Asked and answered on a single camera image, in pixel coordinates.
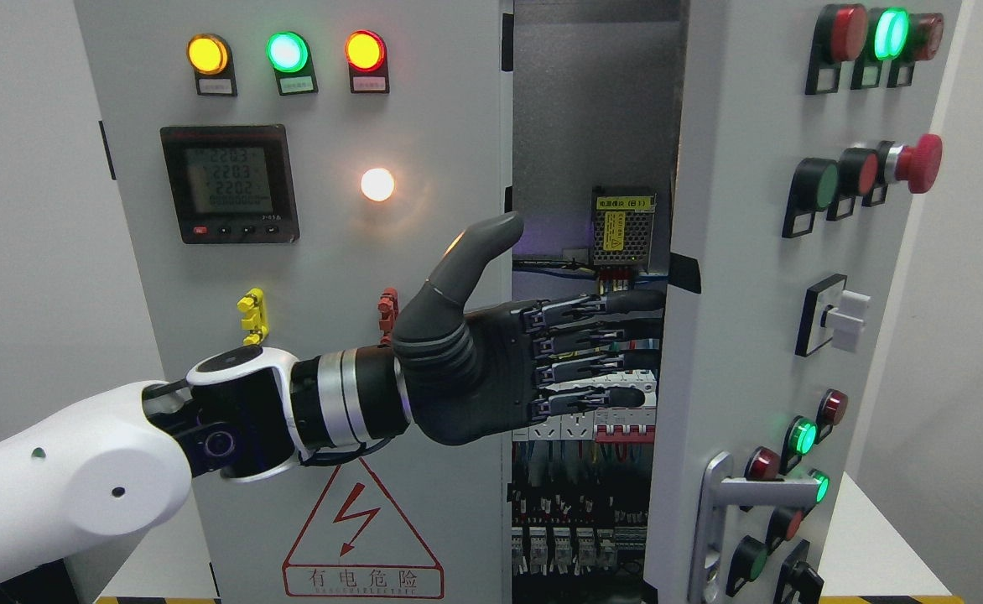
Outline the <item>dark grey robot left hand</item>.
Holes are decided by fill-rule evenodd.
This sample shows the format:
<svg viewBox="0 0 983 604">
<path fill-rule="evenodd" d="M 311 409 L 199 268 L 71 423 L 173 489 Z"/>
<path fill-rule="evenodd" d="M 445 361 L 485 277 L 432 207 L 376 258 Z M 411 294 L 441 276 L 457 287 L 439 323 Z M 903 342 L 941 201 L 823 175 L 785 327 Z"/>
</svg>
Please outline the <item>dark grey robot left hand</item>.
<svg viewBox="0 0 983 604">
<path fill-rule="evenodd" d="M 637 408 L 644 394 L 589 379 L 657 371 L 667 295 L 629 289 L 564 299 L 524 299 L 465 312 L 488 263 L 523 234 L 509 211 L 472 223 L 453 241 L 395 325 L 394 355 L 415 424 L 434 442 L 464 445 L 603 408 Z"/>
</svg>

